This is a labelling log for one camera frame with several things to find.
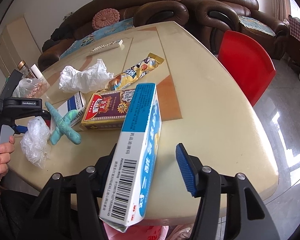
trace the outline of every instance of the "brown leather sofa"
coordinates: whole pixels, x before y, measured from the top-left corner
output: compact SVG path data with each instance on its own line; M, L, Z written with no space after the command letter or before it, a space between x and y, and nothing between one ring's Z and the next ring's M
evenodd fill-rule
M213 54L218 54L223 34L233 30L256 40L271 58L280 59L289 36L288 27L280 20L259 11L257 0L182 0L189 11L184 26ZM238 16L254 18L269 26L276 36L244 27Z
M70 33L66 38L54 37L49 44L46 41L42 54L38 59L41 71L59 60L71 44L94 32L92 19L94 15L103 9L114 8L120 13L120 21L133 17L135 27L162 21L175 21L183 26L189 19L186 6L176 1L165 0L93 0L82 6L67 18L59 27L59 30L69 28Z

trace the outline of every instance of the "human hand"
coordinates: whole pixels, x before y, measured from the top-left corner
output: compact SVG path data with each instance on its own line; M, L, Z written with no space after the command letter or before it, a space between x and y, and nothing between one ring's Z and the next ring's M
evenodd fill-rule
M0 144L0 179L8 172L7 163L10 161L10 153L14 151L15 138L9 137L9 142Z

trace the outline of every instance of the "curtain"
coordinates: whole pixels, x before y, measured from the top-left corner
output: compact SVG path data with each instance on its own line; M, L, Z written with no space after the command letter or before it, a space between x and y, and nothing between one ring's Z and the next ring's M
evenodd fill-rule
M290 0L272 0L273 15L283 21L290 14Z

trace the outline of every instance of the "beige table top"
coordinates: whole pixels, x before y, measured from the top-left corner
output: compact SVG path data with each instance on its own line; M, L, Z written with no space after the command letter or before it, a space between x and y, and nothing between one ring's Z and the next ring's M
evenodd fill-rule
M88 52L99 45L123 39L124 48L94 56ZM175 147L182 142L191 155L200 158L220 174L247 175L262 199L270 197L278 185L277 165L269 140L253 108L221 63L191 34L175 22L141 26L96 41L58 61L44 72L51 84L46 95L59 107L72 94L58 89L60 72L66 65L83 70L102 58L115 74L130 68L152 52L165 59L139 82L158 86L162 130L154 177L143 224L193 223L199 198L187 192L175 158ZM17 124L26 125L28 119ZM31 164L20 148L11 155L10 168L26 182L41 190L50 176L77 174L104 155L117 142L119 130L80 131L82 143L74 145L65 136L51 148L51 159L44 169ZM222 195L220 216L226 214Z

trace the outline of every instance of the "blue and white box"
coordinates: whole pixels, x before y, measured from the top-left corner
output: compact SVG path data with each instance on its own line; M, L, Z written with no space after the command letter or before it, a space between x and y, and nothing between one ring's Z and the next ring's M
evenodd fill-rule
M61 106L59 106L57 111L62 117L64 117L66 113L68 113L70 110L78 110L77 116L70 123L70 127L73 127L74 125L76 125L78 122L81 121L86 111L86 108L87 108L86 99L84 98L84 95L81 92L78 92L74 96L70 97ZM55 129L56 129L56 123L54 122L53 118L51 118L50 133L52 134Z
M145 216L160 131L156 86L139 84L122 126L99 214L120 232Z

